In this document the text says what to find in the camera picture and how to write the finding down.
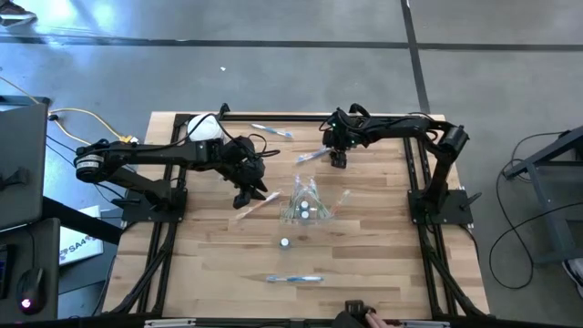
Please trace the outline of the person's shoe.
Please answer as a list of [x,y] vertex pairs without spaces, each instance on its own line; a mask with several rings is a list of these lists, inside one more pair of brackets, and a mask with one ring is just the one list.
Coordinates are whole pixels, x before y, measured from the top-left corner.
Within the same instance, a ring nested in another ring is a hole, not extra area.
[[17,26],[34,20],[36,20],[35,13],[14,4],[11,0],[0,0],[0,26]]
[[581,299],[583,299],[583,258],[565,260],[562,263],[568,277],[575,283]]

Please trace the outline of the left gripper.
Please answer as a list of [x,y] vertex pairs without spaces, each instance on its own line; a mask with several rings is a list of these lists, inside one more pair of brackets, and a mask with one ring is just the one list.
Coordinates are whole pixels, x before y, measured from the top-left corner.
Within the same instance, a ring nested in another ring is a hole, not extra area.
[[240,209],[253,200],[266,200],[268,189],[262,178],[265,172],[263,159],[255,152],[250,138],[238,136],[220,147],[220,163],[215,170],[225,180],[240,189],[233,199],[233,208]]

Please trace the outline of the white printed box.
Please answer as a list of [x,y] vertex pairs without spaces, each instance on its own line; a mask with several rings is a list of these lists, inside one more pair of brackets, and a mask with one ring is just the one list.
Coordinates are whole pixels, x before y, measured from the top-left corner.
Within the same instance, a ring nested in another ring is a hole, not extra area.
[[83,232],[61,226],[59,238],[60,266],[98,256],[104,252],[102,240],[98,240]]

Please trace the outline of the silver bracket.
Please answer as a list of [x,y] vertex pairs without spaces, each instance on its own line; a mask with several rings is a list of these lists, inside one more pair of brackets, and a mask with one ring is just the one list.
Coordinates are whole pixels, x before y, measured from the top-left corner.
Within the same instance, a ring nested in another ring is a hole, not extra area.
[[401,328],[451,328],[449,322],[439,321],[401,321]]
[[174,318],[146,320],[143,328],[193,328],[197,326],[195,319]]

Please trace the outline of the computer monitor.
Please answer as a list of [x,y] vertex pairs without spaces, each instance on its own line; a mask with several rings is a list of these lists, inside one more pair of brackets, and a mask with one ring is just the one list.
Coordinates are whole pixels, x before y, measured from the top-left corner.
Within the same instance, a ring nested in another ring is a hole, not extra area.
[[42,214],[47,106],[0,111],[0,231]]

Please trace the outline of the black desk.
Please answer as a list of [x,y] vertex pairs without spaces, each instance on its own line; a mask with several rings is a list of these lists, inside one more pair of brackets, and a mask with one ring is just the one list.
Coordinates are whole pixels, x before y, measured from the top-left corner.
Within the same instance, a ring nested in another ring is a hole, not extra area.
[[[55,320],[58,309],[60,227],[83,232],[111,244],[119,243],[122,229],[86,215],[48,197],[43,198],[41,217],[31,223],[0,231],[0,244],[11,246],[7,295],[0,300],[0,324]],[[16,287],[21,275],[33,267],[45,271],[45,307],[26,315],[17,305]]]

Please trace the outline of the purple toothbrush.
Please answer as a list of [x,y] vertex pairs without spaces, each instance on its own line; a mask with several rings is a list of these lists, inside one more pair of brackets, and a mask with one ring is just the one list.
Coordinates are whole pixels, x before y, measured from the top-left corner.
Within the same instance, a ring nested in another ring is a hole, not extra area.
[[290,199],[290,216],[294,218],[302,204],[302,181],[299,174],[294,178],[294,189]]

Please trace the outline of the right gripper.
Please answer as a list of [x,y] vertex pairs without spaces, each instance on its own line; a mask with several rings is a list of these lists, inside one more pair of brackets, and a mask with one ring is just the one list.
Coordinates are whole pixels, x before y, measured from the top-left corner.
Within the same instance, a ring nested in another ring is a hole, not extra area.
[[347,156],[345,150],[357,146],[368,147],[368,142],[362,134],[363,124],[368,119],[360,120],[349,117],[348,112],[337,108],[320,125],[322,144],[331,148],[331,165],[337,169],[345,169]]

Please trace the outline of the disinfecting wipes canister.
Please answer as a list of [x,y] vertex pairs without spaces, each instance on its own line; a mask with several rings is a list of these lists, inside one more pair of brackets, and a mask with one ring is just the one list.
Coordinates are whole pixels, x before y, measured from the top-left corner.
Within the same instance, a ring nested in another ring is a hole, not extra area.
[[193,117],[187,125],[187,134],[191,141],[224,139],[221,125],[212,113],[204,113]]

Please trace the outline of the clear acrylic organizer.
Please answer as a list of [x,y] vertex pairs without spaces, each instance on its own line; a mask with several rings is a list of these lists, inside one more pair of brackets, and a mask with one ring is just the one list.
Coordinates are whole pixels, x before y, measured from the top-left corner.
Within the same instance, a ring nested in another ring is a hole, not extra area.
[[309,225],[319,225],[324,224],[325,222],[330,221],[333,216],[330,216],[327,220],[303,220],[301,218],[301,211],[298,210],[297,214],[294,218],[290,216],[290,201],[284,201],[280,204],[280,221],[283,224],[291,224],[291,225],[302,225],[302,226],[309,226]]

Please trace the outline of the blue toothbrush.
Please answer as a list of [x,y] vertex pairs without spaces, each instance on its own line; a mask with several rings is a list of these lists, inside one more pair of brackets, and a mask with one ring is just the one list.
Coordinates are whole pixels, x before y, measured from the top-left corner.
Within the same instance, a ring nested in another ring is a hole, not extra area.
[[314,152],[302,154],[297,158],[296,164],[302,164],[304,162],[307,162],[307,161],[310,161],[313,159],[318,159],[318,158],[322,157],[323,155],[329,153],[330,151],[331,151],[331,148],[323,146],[322,148],[320,148]]
[[278,130],[276,128],[266,127],[264,125],[257,124],[257,123],[251,123],[251,126],[253,128],[258,129],[258,130],[262,130],[262,131],[265,131],[265,132],[268,132],[268,133],[271,133],[274,135],[278,135],[278,136],[281,136],[284,138],[293,138],[293,134],[289,131]]
[[266,282],[323,282],[324,278],[322,276],[279,276],[270,275],[266,278]]

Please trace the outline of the orange toothbrush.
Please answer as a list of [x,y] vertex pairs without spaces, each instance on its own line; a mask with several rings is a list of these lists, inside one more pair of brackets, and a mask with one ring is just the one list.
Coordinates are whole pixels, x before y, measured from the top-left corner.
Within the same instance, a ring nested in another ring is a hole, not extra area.
[[273,192],[270,196],[268,196],[265,200],[261,200],[259,203],[253,205],[252,207],[248,208],[247,210],[245,210],[244,212],[239,213],[234,220],[242,220],[244,218],[246,218],[247,216],[249,216],[252,212],[265,207],[266,205],[270,204],[271,202],[273,202],[274,200],[278,199],[281,195],[282,195],[283,191],[282,190],[278,190]]
[[351,191],[345,190],[342,196],[336,201],[336,203],[330,208],[330,215],[334,216],[341,206],[345,203],[346,199],[350,196]]

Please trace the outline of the person's hand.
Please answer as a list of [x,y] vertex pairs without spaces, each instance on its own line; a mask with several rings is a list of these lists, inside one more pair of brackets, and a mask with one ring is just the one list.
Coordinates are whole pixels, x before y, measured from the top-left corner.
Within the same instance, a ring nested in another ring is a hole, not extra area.
[[368,312],[365,319],[371,328],[389,328],[388,324],[376,313]]

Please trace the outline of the black keyboard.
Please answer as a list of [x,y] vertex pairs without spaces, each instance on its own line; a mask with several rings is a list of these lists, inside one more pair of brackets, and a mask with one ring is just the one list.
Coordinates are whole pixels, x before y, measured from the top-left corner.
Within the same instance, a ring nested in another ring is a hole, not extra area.
[[7,295],[10,280],[11,246],[0,244],[0,300]]

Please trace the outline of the green toothbrush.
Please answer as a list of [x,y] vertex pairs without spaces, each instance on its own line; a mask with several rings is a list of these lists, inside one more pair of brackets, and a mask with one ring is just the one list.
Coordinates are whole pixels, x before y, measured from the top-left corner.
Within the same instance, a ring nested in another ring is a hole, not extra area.
[[302,190],[300,211],[303,220],[327,220],[331,214],[322,203],[315,179]]
[[329,216],[329,211],[326,209],[325,205],[322,203],[317,184],[315,182],[314,177],[310,178],[310,189],[313,194],[314,205],[317,210],[317,216],[319,219],[326,219]]

